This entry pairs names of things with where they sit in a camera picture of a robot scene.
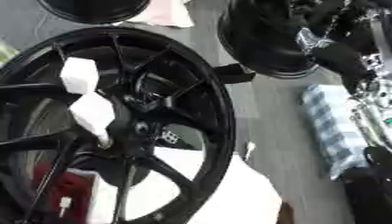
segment black alloy rim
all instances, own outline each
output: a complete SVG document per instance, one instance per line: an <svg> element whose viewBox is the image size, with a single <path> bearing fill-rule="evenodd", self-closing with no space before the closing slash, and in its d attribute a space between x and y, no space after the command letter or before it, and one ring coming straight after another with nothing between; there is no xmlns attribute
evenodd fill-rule
<svg viewBox="0 0 392 224"><path fill-rule="evenodd" d="M100 55L95 51L95 48L102 47L112 53ZM78 99L78 95L67 93L59 84L58 74L67 57L89 58L88 51L91 51L90 59L96 61L100 72L99 94L110 99L115 107L121 105L132 114L132 118L126 116L129 120L115 121L109 127L109 134L115 140L113 146L107 150L99 149L93 136L73 124L53 133L26 136L24 126L32 117L26 114L31 112L26 111L36 109L42 99L49 98L65 105ZM131 55L138 51L143 57L135 60ZM168 72L160 76L159 71L165 69ZM159 96L150 94L148 88L140 84L150 74L171 82L171 88L160 92ZM10 133L14 133L10 134L13 138L1 142L0 150L9 153L33 150L59 152L53 160L52 169L44 176L31 205L27 207L22 223L30 223L56 178L67 167L74 167L75 163L86 158L114 159L121 162L126 171L117 192L112 223L185 223L221 182L235 147L233 107L213 69L192 50L158 34L118 27L72 31L18 55L0 71L0 81L3 83L0 86L3 107L19 105L18 112L11 116L9 127ZM135 120L148 123L150 131L144 136L135 137L134 132L122 135L129 133L127 131L133 127L131 124ZM186 178L151 153L162 128L172 123L199 130L207 139L205 160L194 180ZM130 148L129 136L132 136L133 145L137 145L132 150L127 150ZM130 183L127 177L134 171L133 167L143 167L166 176L178 186L180 195L144 217L125 220L124 206Z"/></svg>
<svg viewBox="0 0 392 224"><path fill-rule="evenodd" d="M135 2L137 3L129 2L125 5L111 5L110 1L106 1L107 7L100 8L99 11L95 11L93 8L90 8L90 10L81 10L75 7L70 7L68 1L38 0L38 2L46 10L59 18L76 23L99 25L112 24L124 21L128 18L133 18L147 8L150 0L136 0ZM96 1L85 3L84 7L91 7L90 4L94 3L96 3Z"/></svg>

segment gray floor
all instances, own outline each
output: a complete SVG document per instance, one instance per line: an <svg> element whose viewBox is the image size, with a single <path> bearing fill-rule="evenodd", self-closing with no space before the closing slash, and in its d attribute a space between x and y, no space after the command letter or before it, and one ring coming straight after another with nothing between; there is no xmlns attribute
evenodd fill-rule
<svg viewBox="0 0 392 224"><path fill-rule="evenodd" d="M213 66L233 62L216 38L216 21L228 0L193 0L196 26L170 29L138 25L177 39ZM32 0L0 0L0 37L19 50L62 32L85 27L41 9ZM257 144L250 163L267 175L295 210L297 224L353 223L340 183L326 176L299 96L311 83L336 83L324 69L301 80L276 80L259 75L252 83L227 86L238 118L240 151L246 141Z"/></svg>

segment metal bolt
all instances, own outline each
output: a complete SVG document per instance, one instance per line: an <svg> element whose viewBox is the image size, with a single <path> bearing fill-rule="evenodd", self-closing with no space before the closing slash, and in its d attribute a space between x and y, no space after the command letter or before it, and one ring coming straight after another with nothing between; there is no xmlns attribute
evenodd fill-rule
<svg viewBox="0 0 392 224"><path fill-rule="evenodd" d="M138 122L135 126L135 131L137 134L145 135L149 132L149 125L146 122Z"/></svg>

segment white cap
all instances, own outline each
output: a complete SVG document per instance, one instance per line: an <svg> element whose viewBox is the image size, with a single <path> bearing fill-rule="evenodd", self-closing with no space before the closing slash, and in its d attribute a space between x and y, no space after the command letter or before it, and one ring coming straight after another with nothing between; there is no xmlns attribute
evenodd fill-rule
<svg viewBox="0 0 392 224"><path fill-rule="evenodd" d="M95 91L100 75L95 61L70 57L66 59L60 78L66 91L85 95Z"/></svg>
<svg viewBox="0 0 392 224"><path fill-rule="evenodd" d="M110 144L106 128L115 120L116 115L111 101L96 92L84 94L69 108L75 121L96 135L103 146Z"/></svg>

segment red object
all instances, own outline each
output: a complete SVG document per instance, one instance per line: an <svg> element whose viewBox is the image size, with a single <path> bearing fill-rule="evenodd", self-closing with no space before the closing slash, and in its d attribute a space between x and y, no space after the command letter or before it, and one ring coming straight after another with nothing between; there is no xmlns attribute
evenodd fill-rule
<svg viewBox="0 0 392 224"><path fill-rule="evenodd" d="M48 164L37 164L34 167L34 178L32 181L34 188L38 187L49 168ZM86 223L92 185L93 180L91 178L84 178L66 171L49 189L45 203L51 212L60 214L61 198L71 198L71 206L66 210L64 218L70 220L71 223L84 224Z"/></svg>

